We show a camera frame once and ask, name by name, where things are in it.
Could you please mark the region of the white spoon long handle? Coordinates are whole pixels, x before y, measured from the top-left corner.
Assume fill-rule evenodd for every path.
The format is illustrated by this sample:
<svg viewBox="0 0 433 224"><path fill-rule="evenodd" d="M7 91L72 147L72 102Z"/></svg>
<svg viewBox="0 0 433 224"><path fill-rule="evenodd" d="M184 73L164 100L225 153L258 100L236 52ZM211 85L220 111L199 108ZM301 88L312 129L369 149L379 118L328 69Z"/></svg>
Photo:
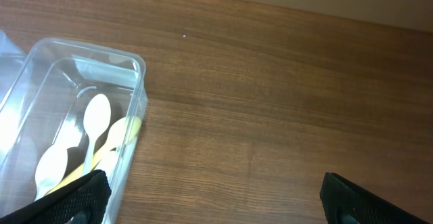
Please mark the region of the white spoon long handle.
<svg viewBox="0 0 433 224"><path fill-rule="evenodd" d="M68 163L67 149L52 145L42 155L35 171L35 202L53 189L63 178Z"/></svg>

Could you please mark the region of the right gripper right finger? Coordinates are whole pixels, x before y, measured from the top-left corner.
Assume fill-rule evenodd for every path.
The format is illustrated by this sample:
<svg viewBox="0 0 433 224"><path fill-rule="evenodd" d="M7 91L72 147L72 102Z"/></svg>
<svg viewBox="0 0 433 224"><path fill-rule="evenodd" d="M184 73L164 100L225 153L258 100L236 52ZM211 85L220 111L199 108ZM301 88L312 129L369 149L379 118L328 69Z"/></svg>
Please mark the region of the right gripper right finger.
<svg viewBox="0 0 433 224"><path fill-rule="evenodd" d="M331 224L428 224L336 173L325 174L319 196Z"/></svg>

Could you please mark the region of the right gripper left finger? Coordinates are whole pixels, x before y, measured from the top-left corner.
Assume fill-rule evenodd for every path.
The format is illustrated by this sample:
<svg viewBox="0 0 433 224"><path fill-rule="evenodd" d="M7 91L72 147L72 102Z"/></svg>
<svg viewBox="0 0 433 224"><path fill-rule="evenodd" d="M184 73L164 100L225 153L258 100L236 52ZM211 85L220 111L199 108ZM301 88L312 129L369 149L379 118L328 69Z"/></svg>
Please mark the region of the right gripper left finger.
<svg viewBox="0 0 433 224"><path fill-rule="evenodd" d="M100 224L111 193L106 172L95 170L2 217L1 224Z"/></svg>

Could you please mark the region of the white spoon wide handle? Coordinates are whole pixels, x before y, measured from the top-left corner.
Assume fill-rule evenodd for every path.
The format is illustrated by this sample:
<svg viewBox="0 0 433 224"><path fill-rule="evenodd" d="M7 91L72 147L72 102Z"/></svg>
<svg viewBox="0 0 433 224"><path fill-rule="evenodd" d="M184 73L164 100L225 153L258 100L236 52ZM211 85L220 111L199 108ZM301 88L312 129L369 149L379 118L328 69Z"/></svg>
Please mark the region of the white spoon wide handle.
<svg viewBox="0 0 433 224"><path fill-rule="evenodd" d="M116 151L109 151L97 164L95 170L101 170L106 173L106 177L110 179L118 162L118 154Z"/></svg>

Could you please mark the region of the yellow plastic spoon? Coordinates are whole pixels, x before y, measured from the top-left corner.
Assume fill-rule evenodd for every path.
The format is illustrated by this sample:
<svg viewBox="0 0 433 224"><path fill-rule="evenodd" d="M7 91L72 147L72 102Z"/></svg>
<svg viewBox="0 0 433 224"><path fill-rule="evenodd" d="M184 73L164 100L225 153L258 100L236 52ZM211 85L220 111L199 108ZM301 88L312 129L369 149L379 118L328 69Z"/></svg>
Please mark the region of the yellow plastic spoon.
<svg viewBox="0 0 433 224"><path fill-rule="evenodd" d="M122 146L125 138L128 139L127 143L134 139L137 136L140 127L141 119L137 116L123 117L117 120L110 127L105 144L103 144L102 147L100 147L100 149L94 153L91 162L91 170L95 170L96 166L103 159L103 157L106 156L111 150ZM52 192L57 191L59 188L62 188L77 180L82 176L83 168L84 164L81 164L75 168L69 175L64 177L59 184L57 184L53 189L49 190L46 195L49 195Z"/></svg>

